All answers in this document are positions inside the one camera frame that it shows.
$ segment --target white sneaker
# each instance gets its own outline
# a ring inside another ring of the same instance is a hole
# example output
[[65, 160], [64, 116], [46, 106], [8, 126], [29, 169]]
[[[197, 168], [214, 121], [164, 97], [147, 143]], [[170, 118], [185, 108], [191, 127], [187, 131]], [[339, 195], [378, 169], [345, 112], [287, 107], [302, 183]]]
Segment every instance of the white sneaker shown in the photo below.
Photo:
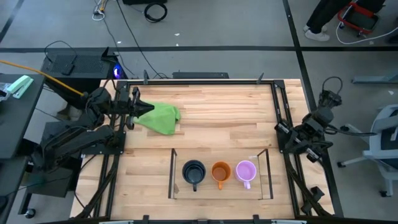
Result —
[[319, 34], [314, 34], [310, 30], [306, 31], [305, 36], [308, 39], [322, 41], [322, 42], [328, 41], [330, 39], [330, 36], [328, 34], [325, 34], [323, 32], [320, 32]]
[[[309, 26], [305, 25], [305, 27], [303, 28], [304, 32], [308, 31], [310, 29]], [[322, 27], [322, 32], [326, 32], [328, 31], [328, 28], [326, 26]]]

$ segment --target office chair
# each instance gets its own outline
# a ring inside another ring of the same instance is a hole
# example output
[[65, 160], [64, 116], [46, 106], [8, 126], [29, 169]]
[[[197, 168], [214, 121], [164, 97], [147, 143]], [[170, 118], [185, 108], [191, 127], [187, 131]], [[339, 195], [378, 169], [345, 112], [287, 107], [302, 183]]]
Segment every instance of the office chair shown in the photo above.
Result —
[[[361, 133], [350, 124], [346, 124], [351, 132]], [[392, 181], [398, 180], [398, 105], [383, 108], [373, 122], [371, 132], [375, 136], [361, 137], [369, 145], [369, 150], [363, 151], [363, 156], [345, 162], [338, 162], [338, 167], [345, 167], [356, 162], [370, 159], [377, 163], [381, 175], [386, 181], [386, 190], [380, 191], [382, 197], [393, 194]]]

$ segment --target black pants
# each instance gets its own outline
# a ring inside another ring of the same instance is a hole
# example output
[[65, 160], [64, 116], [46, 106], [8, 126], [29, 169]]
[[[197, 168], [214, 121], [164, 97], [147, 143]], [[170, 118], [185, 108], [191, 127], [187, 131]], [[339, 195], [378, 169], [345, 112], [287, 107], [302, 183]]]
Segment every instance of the black pants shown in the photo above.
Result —
[[[386, 0], [359, 0], [358, 5], [364, 7], [372, 12], [379, 12]], [[311, 32], [319, 34], [322, 26], [330, 22], [331, 19], [351, 0], [321, 0], [315, 10], [313, 11], [307, 26], [310, 27]]]

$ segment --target black mug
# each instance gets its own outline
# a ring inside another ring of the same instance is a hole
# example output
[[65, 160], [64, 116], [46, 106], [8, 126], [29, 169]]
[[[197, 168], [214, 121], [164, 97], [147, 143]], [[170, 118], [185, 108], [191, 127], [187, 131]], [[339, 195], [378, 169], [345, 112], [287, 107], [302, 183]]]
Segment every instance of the black mug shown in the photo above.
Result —
[[182, 176], [190, 184], [193, 184], [193, 191], [197, 191], [199, 184], [206, 176], [205, 165], [197, 160], [191, 160], [182, 167]]

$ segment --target purple mug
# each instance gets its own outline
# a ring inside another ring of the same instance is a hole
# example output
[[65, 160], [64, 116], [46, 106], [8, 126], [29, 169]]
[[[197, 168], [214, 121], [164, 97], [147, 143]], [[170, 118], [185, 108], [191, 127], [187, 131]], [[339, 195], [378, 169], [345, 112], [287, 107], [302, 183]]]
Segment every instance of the purple mug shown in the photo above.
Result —
[[235, 168], [235, 177], [243, 182], [245, 189], [250, 189], [250, 181], [256, 177], [256, 174], [256, 166], [250, 161], [241, 161]]

